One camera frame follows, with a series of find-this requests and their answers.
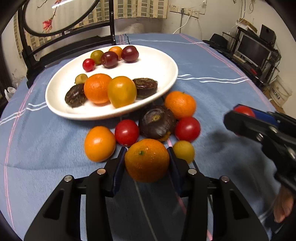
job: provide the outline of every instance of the pink flower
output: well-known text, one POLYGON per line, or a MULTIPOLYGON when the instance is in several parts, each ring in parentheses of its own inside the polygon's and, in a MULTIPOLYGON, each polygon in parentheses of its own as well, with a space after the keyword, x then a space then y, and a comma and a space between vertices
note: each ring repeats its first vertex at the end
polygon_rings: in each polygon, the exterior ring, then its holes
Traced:
POLYGON ((43 30, 50 31, 52 29, 52 18, 43 22, 43 30))

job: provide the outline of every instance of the curtain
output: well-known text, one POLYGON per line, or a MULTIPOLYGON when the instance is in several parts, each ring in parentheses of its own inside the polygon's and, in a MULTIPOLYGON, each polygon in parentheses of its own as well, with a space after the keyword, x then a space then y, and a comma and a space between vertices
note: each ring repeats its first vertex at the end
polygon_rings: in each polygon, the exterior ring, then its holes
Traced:
MULTIPOLYGON (((114 18, 167 18, 168 0, 114 0, 114 18)), ((58 15, 55 16, 55 21, 58 21, 58 15)), ((65 31, 70 32, 75 28, 87 26, 89 24, 109 21, 109 0, 101 0, 89 15, 80 23, 76 24, 71 29, 65 31)), ((14 33, 17 50, 20 58, 22 57, 22 44, 20 40, 17 13, 14 15, 14 33)), ((31 46, 34 51, 46 42, 60 37, 62 34, 56 34, 49 37, 37 37, 29 34, 25 30, 28 46, 31 46)))

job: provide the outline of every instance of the screw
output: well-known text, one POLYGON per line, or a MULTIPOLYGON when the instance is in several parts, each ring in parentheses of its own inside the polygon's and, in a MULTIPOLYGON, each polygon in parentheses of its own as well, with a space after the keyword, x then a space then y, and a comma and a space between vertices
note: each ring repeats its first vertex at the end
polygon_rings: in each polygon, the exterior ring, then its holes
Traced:
POLYGON ((287 150, 290 156, 295 160, 295 157, 296 157, 295 151, 291 147, 288 147, 287 150))
POLYGON ((261 133, 258 133, 258 135, 256 136, 257 140, 259 142, 261 142, 263 140, 263 135, 261 133))
POLYGON ((96 172, 97 172, 97 174, 99 174, 99 175, 103 175, 103 174, 106 173, 106 170, 105 170, 104 168, 100 168, 100 169, 98 169, 96 172))
POLYGON ((194 168, 190 168, 190 169, 188 169, 188 173, 189 173, 190 175, 195 175, 195 174, 197 174, 197 170, 194 169, 194 168))
POLYGON ((67 176, 64 177, 65 182, 69 182, 71 180, 72 180, 72 176, 70 176, 70 175, 67 175, 67 176))
POLYGON ((222 176, 222 177, 221 177, 221 180, 222 180, 223 182, 227 183, 227 182, 229 182, 229 177, 227 177, 227 176, 222 176))
POLYGON ((278 130, 274 128, 273 126, 270 126, 269 129, 271 129, 275 134, 278 133, 278 130))

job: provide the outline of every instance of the computer monitor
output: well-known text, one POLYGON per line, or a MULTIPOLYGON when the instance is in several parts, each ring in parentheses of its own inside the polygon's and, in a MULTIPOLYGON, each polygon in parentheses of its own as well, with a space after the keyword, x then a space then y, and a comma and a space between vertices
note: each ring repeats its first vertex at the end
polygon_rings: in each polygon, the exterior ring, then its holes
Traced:
POLYGON ((260 68, 263 68, 265 60, 269 59, 271 54, 266 47, 247 35, 242 36, 237 52, 260 68))

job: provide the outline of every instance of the red ball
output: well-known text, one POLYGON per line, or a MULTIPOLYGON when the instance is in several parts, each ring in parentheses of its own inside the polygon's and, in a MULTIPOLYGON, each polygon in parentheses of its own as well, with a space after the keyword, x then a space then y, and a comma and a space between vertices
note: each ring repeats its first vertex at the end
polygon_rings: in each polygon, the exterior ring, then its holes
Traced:
POLYGON ((121 57, 125 62, 134 62, 138 59, 139 52, 135 46, 129 45, 122 50, 121 57))
POLYGON ((101 64, 106 68, 112 68, 118 63, 118 55, 115 52, 108 51, 101 57, 101 64))
POLYGON ((123 146, 131 146, 136 143, 139 135, 139 127, 133 120, 122 120, 115 127, 115 139, 123 146))
POLYGON ((244 115, 248 115, 248 116, 255 118, 254 112, 248 106, 239 105, 239 106, 235 107, 233 110, 236 112, 242 113, 244 115))
POLYGON ((193 142, 200 135, 200 123, 194 117, 184 117, 176 125, 175 136, 180 141, 193 142))
POLYGON ((82 68, 86 71, 86 72, 90 72, 92 70, 95 69, 96 63, 94 62, 93 59, 91 58, 87 58, 86 60, 83 61, 82 63, 82 68))

